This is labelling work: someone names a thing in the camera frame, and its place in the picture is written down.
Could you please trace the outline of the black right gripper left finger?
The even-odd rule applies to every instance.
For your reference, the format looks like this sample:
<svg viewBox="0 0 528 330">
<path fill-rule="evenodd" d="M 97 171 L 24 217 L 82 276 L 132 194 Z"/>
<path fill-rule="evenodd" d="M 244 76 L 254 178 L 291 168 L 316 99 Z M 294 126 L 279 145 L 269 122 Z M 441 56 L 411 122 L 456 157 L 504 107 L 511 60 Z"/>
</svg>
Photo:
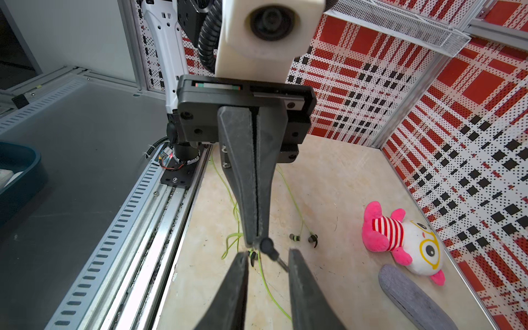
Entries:
<svg viewBox="0 0 528 330">
<path fill-rule="evenodd" d="M 247 254 L 239 252 L 235 256 L 213 302 L 195 329 L 244 329 L 249 275 Z"/>
</svg>

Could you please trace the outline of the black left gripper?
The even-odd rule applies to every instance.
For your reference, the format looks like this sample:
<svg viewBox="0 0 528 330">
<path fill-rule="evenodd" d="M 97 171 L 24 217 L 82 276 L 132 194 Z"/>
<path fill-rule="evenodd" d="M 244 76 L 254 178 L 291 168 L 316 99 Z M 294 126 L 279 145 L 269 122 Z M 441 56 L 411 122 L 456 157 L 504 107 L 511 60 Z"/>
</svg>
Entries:
<svg viewBox="0 0 528 330">
<path fill-rule="evenodd" d="M 239 205 L 246 246 L 253 247 L 268 237 L 276 163 L 298 157 L 298 146 L 312 126 L 315 91 L 304 85 L 183 75 L 177 100 L 178 143 L 220 142 L 225 148 L 229 167 L 224 172 Z"/>
</svg>

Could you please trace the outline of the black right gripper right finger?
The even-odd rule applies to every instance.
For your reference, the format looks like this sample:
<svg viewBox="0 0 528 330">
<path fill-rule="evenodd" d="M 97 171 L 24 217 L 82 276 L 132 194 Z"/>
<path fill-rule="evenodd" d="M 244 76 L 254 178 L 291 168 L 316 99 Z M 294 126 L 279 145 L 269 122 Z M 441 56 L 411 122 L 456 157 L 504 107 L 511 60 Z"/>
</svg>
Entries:
<svg viewBox="0 0 528 330">
<path fill-rule="evenodd" d="M 288 266 L 293 329 L 345 329 L 300 250 L 289 251 Z"/>
</svg>

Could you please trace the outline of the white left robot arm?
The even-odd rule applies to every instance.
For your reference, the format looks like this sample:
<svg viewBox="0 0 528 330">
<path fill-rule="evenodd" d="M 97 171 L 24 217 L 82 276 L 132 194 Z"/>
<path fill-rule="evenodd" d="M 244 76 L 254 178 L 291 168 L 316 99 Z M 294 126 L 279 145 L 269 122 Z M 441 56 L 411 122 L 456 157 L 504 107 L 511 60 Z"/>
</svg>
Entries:
<svg viewBox="0 0 528 330">
<path fill-rule="evenodd" d="M 166 91 L 171 144 L 218 144 L 246 245 L 269 237 L 272 180 L 293 162 L 316 95 L 286 78 L 326 1 L 143 1 Z"/>
</svg>

